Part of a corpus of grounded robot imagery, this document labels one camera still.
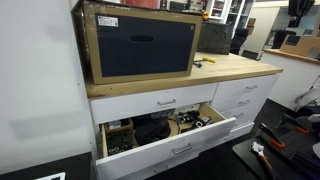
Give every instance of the floor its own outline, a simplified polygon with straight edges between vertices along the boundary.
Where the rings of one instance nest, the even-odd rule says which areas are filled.
[[[276,126],[283,113],[293,115],[287,108],[267,99],[257,118],[255,119],[255,126],[252,131],[222,144],[218,147],[209,149],[191,161],[160,173],[149,178],[149,180],[170,180],[170,179],[201,179],[201,180],[219,180],[219,179],[256,179],[247,168],[237,159],[232,152],[232,146],[243,142],[253,136],[257,130],[257,125],[261,122],[268,127]]]

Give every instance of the black storage bin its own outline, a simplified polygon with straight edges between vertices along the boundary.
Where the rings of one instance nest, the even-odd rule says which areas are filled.
[[[232,30],[232,25],[203,22],[198,52],[229,54]]]

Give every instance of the cable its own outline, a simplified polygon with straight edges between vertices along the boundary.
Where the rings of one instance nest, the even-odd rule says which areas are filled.
[[[177,124],[177,126],[178,126],[178,134],[180,134],[180,125],[179,125],[179,123],[175,119],[172,119],[172,118],[169,118],[169,117],[168,117],[168,120],[174,121]]]

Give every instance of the wooden countertop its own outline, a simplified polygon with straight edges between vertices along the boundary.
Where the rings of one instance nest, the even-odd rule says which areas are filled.
[[[216,63],[201,62],[203,66],[201,68],[193,66],[191,75],[187,77],[175,77],[104,85],[94,85],[92,81],[87,81],[87,96],[88,98],[95,98],[101,96],[134,94],[162,89],[271,75],[283,71],[283,69],[281,68],[233,54],[230,54],[228,56],[196,53],[195,60],[202,59],[202,57],[210,57],[212,59],[215,59]]]
[[[320,61],[318,61],[316,59],[311,59],[311,58],[307,58],[307,57],[303,57],[303,56],[285,53],[285,52],[280,51],[279,49],[265,49],[264,52],[320,65]]]

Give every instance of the workbench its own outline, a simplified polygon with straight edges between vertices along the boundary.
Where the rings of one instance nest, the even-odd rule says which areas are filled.
[[[103,155],[96,161],[100,179],[145,179],[250,132],[283,69],[233,54],[196,53],[195,60],[203,57],[216,63],[201,62],[187,77],[105,85],[87,80],[93,123],[102,136]],[[170,137],[108,156],[105,123],[198,103],[201,116],[215,123],[182,134],[170,123]]]
[[[320,61],[279,49],[264,50],[261,62],[284,69],[269,98],[291,110],[295,109],[295,99],[309,91],[320,77]]]

